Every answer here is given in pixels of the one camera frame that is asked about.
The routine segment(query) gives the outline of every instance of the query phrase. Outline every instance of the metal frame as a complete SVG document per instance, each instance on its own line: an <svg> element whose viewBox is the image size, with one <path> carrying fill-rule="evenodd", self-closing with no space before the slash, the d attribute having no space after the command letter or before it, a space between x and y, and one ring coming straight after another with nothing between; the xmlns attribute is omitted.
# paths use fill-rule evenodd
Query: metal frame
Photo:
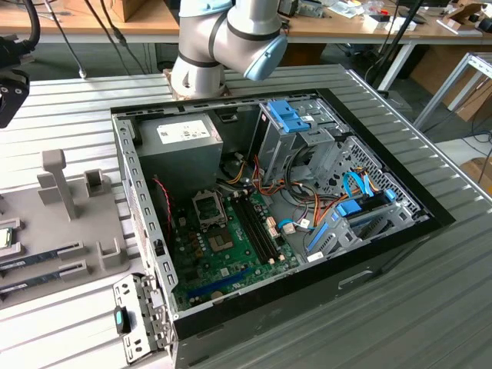
<svg viewBox="0 0 492 369"><path fill-rule="evenodd" d="M492 53L470 53L468 52L457 65L457 67L451 72L449 77L444 81L443 85L437 90L436 94L429 101L424 110L415 119L414 127L420 128L424 125L427 119L434 113L436 107L442 102L444 96L453 88L458 82L460 77L465 73L469 67L477 69L477 73L471 78L464 89L457 95L457 97L449 105L449 109L454 111L463 100L463 98L469 95L470 90L477 84L482 75L487 78L492 78Z"/></svg>

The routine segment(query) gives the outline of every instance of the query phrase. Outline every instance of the power cable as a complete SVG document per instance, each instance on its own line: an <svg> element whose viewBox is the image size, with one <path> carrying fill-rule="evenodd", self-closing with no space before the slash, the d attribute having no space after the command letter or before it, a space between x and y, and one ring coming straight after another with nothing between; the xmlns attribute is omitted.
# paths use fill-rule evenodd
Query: power cable
<svg viewBox="0 0 492 369"><path fill-rule="evenodd" d="M381 55L383 52L384 52L384 49L386 48L386 44L387 44L387 40L390 38L390 35L391 35L391 31L393 30L393 25L394 25L394 21L395 19L397 18L397 14L398 14L398 7L400 6L399 4L400 2L395 2L396 4L396 8L394 10L394 17L393 17L393 21L391 22L391 26L390 26L390 30L388 31L387 35L386 35L386 38L383 42L383 45L381 46L381 51L379 53L379 56L380 58L371 66L369 67L369 69L366 71L365 75L364 75L364 81L367 82L367 76L369 75L369 72L376 66L379 64L379 62L381 60L383 60L384 56Z"/></svg>
<svg viewBox="0 0 492 369"><path fill-rule="evenodd" d="M480 173L480 177L478 178L478 184L480 184L480 181L482 180L482 177L484 176L485 173L485 168L487 167L487 163L489 162L490 155L492 154L492 148L490 149L487 157L485 158L484 166L482 167L482 172Z"/></svg>
<svg viewBox="0 0 492 369"><path fill-rule="evenodd" d="M14 2L12 0L0 0L0 2L7 2L9 4L15 4L15 5L23 5L25 4L25 2L23 1L20 1L20 2ZM51 4L52 2L56 2L56 0L49 0L49 3ZM37 2L37 3L33 3L32 6L42 6L44 5L45 3L44 2Z"/></svg>
<svg viewBox="0 0 492 369"><path fill-rule="evenodd" d="M65 41L65 44L67 45L68 50L71 53L71 56L73 57L73 59L77 63L77 66L78 66L78 75L80 75L80 78L85 79L87 77L87 72L85 71L84 67L82 66L82 63L80 62L80 60L78 60L78 57L75 54L74 49L71 47L70 42L68 42L67 36L63 32L62 25L60 25L60 22L58 21L58 18L56 18L55 12L53 12L53 8L50 5L50 2L48 0L45 0L45 6L46 6L46 9L48 9L48 12L49 12L50 16L53 18L53 22L55 22L56 26L58 27L58 30L60 31L61 36L63 37L63 40Z"/></svg>
<svg viewBox="0 0 492 369"><path fill-rule="evenodd" d="M471 104L472 102L476 101L478 98L480 98L485 92L487 92L490 87L488 88L485 88L478 96L476 96L475 98L471 99L471 100L465 100L463 101L461 104L459 104L456 108L454 108L452 111L449 112L448 115L446 115L444 118L442 118L440 121L438 121L437 123L434 123L433 125L431 125L429 128L426 128L422 131L422 133L427 133L429 132L431 129L434 129L436 128L438 125L440 125L441 123L443 123L444 121L446 121L452 114L456 113L458 110L468 106L469 104Z"/></svg>
<svg viewBox="0 0 492 369"><path fill-rule="evenodd" d="M410 24L412 18L417 14L418 9L420 6L423 4L424 0L417 0L412 7L410 8L410 11L408 12L407 17L405 18L403 24L401 25L400 29L398 30L398 33L394 37L393 41L391 42L390 47L388 50L384 53L383 55L383 61L377 66L376 73L372 75L371 78L369 78L369 85L373 85L379 74L386 68L386 63L390 59L390 57L396 52L398 43L400 42L401 38L403 37L403 34L407 30L408 25Z"/></svg>
<svg viewBox="0 0 492 369"><path fill-rule="evenodd" d="M39 38L41 37L41 25L39 24L38 13L36 12L36 8L34 4L32 4L32 0L24 0L25 9L29 14L29 20L31 21L31 34L29 35L28 40L22 41L22 47L25 48L25 53L33 52L35 46L39 42Z"/></svg>
<svg viewBox="0 0 492 369"><path fill-rule="evenodd" d="M383 45L381 46L380 55L382 53L384 53L384 49L386 48L387 40L390 38L391 31L393 30L394 21L398 16L398 8L400 7L400 0L398 0L397 2L394 2L394 4L396 5L396 8L394 9L393 21L391 21L390 30L388 31L388 33L386 35L386 39L384 40Z"/></svg>
<svg viewBox="0 0 492 369"><path fill-rule="evenodd" d="M149 43L147 43L147 52L148 52L148 65L151 70L151 73L154 73L154 69L152 68L151 44Z"/></svg>
<svg viewBox="0 0 492 369"><path fill-rule="evenodd" d="M103 25L101 19L99 18L99 15L98 13L95 12L94 8L92 8L92 5L91 3L89 2L89 0L84 0L84 3L87 5L87 7L89 8L89 10L91 11L92 15L94 16L95 20L98 21L98 24L99 26L102 28L102 30L105 32L106 36L108 37L108 40L111 42L111 44L113 45L113 48L115 48L115 51L118 53L118 57L120 59L120 62L121 62L121 65L123 65L123 68L125 69L126 71L126 74L127 75L130 75L130 71L128 70L128 68L126 68L126 65L125 65L125 62L123 61L123 57L121 56L121 53L120 51L118 50L118 47L116 46L115 42L113 41L113 39L111 38L111 35L109 34L108 30L106 29L105 25Z"/></svg>
<svg viewBox="0 0 492 369"><path fill-rule="evenodd" d="M121 33L119 28L116 27L115 24L113 23L113 21L111 20L111 17L108 14L108 10L106 8L106 4L105 4L104 0L101 0L101 7L102 7L102 11L105 13L106 19L108 20L109 26L111 27L111 29L115 33L115 37L118 39L120 44L122 44L123 47L126 48L126 50L128 51L128 54L130 54L130 56L133 58L133 60L135 60L135 62L138 64L138 66L140 67L141 73L143 75L146 75L147 73L145 73L144 68L141 66L137 57L135 56L135 54L133 52L131 52L130 47L128 46L128 43L126 42L125 36L123 35L123 33Z"/></svg>
<svg viewBox="0 0 492 369"><path fill-rule="evenodd" d="M148 67L148 61L147 61L147 49L145 48L145 44L141 44L141 46L144 49L144 62L145 62L145 67L147 68L147 73L151 74L151 69Z"/></svg>
<svg viewBox="0 0 492 369"><path fill-rule="evenodd" d="M475 148L470 142L468 142L467 140L465 140L465 138L461 138L463 140L463 142L465 144L467 144L468 146L470 146L472 149L474 149L476 152L482 154L483 156L487 156L487 154L485 154L483 151L481 150L478 150L477 148Z"/></svg>

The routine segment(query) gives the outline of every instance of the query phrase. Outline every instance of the blue latch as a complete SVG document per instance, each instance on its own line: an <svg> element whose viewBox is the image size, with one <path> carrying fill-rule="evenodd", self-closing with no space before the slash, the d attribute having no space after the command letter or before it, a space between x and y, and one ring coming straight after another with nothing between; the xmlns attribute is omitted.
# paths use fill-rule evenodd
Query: blue latch
<svg viewBox="0 0 492 369"><path fill-rule="evenodd" d="M270 101L268 107L287 133L308 131L311 126L299 118L298 113L285 100Z"/></svg>
<svg viewBox="0 0 492 369"><path fill-rule="evenodd" d="M393 202L397 199L397 194L395 194L391 188L388 188L384 193L386 194L386 197L388 198L388 200L391 202Z"/></svg>
<svg viewBox="0 0 492 369"><path fill-rule="evenodd" d="M362 210L355 200L349 200L337 205L337 210L342 217L347 217Z"/></svg>

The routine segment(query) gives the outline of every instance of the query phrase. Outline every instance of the metal bracket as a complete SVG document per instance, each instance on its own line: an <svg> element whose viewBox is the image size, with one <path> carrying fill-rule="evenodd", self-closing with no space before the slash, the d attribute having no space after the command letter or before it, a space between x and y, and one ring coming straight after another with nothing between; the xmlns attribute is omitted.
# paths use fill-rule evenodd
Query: metal bracket
<svg viewBox="0 0 492 369"><path fill-rule="evenodd" d="M126 310L131 329L122 337L129 364L154 351L169 350L174 343L175 335L167 319L164 299L155 287L153 277L136 274L113 285L116 304Z"/></svg>

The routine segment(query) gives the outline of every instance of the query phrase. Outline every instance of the slotted metal surface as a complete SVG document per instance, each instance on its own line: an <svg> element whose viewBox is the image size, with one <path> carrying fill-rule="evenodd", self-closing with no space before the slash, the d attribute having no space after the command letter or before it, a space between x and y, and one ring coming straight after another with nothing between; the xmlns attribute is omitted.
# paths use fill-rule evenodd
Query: slotted metal surface
<svg viewBox="0 0 492 369"><path fill-rule="evenodd" d="M492 214L488 199L341 66L279 68L260 84L226 74L234 95L330 88L457 219L389 274L276 327L199 368L488 368L492 359ZM141 271L120 185L108 109L171 100L159 75L37 82L0 131L0 191L32 186L38 153L64 148L65 173L111 177L129 250ZM126 367L112 309L113 276L0 310L2 367ZM143 367L170 367L153 357Z"/></svg>
<svg viewBox="0 0 492 369"><path fill-rule="evenodd" d="M407 204L412 214L421 209L391 174L383 173L381 163L364 148L364 145L357 138L350 137L346 140L334 160L329 156L325 157L324 160L325 162L321 166L322 169L317 175L318 183L323 191L342 196L345 192L343 185L344 174L359 167L369 174L377 188L381 190L391 188L394 190L397 195L397 201ZM353 178L349 178L347 183L352 191L358 188Z"/></svg>

